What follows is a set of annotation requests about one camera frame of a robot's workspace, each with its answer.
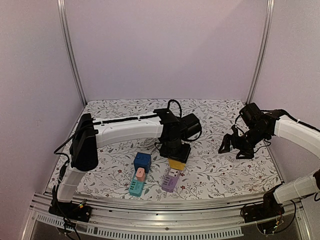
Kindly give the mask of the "yellow cube socket adapter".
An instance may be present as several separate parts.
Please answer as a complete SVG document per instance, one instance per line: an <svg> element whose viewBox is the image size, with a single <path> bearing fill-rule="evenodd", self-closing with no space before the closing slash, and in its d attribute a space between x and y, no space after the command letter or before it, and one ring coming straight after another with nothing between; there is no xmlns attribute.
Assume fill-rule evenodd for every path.
<svg viewBox="0 0 320 240"><path fill-rule="evenodd" d="M183 162L180 162L178 160L174 160L171 158L168 159L168 163L169 163L169 166L171 169L175 169L175 170L179 170L179 171L183 171L185 168L185 165L186 165Z"/></svg>

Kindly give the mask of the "purple power strip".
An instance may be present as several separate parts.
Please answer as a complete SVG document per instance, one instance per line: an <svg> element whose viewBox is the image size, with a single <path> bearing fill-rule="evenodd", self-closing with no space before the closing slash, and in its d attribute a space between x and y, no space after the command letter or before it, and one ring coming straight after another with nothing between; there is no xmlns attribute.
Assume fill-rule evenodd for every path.
<svg viewBox="0 0 320 240"><path fill-rule="evenodd" d="M163 179L161 189L163 191L172 193L176 187L180 174L181 170L170 168Z"/></svg>

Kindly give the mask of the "blue cube socket adapter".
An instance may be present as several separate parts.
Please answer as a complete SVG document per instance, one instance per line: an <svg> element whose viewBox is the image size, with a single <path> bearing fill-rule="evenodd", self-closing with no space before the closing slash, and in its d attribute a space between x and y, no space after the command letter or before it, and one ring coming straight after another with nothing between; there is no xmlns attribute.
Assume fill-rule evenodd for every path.
<svg viewBox="0 0 320 240"><path fill-rule="evenodd" d="M148 153L138 152L134 158L133 165L134 170L137 171L139 168L143 168L145 173L149 173L151 168L151 155Z"/></svg>

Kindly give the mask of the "pink plug adapter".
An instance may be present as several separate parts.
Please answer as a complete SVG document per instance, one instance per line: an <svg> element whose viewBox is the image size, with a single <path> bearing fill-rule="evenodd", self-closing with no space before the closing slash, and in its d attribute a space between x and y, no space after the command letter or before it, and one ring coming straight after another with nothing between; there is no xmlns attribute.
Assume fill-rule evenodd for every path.
<svg viewBox="0 0 320 240"><path fill-rule="evenodd" d="M144 182L146 180L146 172L143 167L139 167L135 173L135 177L139 182Z"/></svg>

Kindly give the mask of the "teal power strip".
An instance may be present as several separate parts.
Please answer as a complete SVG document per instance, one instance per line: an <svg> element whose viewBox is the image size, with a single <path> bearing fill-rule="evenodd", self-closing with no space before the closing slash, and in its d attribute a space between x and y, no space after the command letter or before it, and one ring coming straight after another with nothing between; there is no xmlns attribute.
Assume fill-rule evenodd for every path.
<svg viewBox="0 0 320 240"><path fill-rule="evenodd" d="M142 195L147 177L148 174L146 173L144 181L139 181L136 177L136 172L133 173L130 186L128 188L128 192L131 196L140 197Z"/></svg>

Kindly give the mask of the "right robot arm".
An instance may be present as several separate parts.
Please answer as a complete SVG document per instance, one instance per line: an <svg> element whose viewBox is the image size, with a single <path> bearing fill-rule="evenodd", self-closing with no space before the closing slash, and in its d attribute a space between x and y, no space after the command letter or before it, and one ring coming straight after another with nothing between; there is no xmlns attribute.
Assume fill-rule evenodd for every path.
<svg viewBox="0 0 320 240"><path fill-rule="evenodd" d="M254 148L259 142L277 136L304 148L316 157L320 155L319 129L292 117L283 109L261 110L252 102L239 111L239 116L248 127L248 131L239 135L236 125L233 125L232 134L227 133L222 139L218 149L219 154L237 149L238 160L253 159ZM319 191L320 172L316 171L289 183L275 186L266 192L258 213L262 218L269 218L278 210L278 205L317 194Z"/></svg>

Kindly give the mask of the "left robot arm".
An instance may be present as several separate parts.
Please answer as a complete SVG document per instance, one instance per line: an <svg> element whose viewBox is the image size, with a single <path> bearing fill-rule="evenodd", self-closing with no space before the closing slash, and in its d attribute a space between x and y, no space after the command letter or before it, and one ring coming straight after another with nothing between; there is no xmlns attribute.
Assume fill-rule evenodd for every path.
<svg viewBox="0 0 320 240"><path fill-rule="evenodd" d="M169 107L113 119L82 115L75 132L66 140L71 143L69 153L52 191L55 209L63 217L74 213L73 195L84 175L98 166L98 148L124 141L158 139L160 156L185 162L191 152L192 137L199 138L201 134L202 126L195 114L176 116Z"/></svg>

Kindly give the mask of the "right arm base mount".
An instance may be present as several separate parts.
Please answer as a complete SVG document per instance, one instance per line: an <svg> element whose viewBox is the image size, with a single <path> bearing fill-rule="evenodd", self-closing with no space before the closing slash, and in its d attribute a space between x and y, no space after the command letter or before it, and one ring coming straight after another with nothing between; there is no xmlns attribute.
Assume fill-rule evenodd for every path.
<svg viewBox="0 0 320 240"><path fill-rule="evenodd" d="M248 203L240 210L240 215L245 223L277 217L284 213L284 207L275 200L264 200L262 203Z"/></svg>

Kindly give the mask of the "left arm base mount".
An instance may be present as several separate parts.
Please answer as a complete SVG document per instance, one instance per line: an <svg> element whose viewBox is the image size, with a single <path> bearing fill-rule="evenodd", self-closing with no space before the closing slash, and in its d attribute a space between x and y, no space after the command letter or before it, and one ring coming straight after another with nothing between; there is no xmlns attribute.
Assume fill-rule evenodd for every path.
<svg viewBox="0 0 320 240"><path fill-rule="evenodd" d="M84 203L60 202L52 200L48 212L52 215L64 217L69 220L75 220L88 223L92 207Z"/></svg>

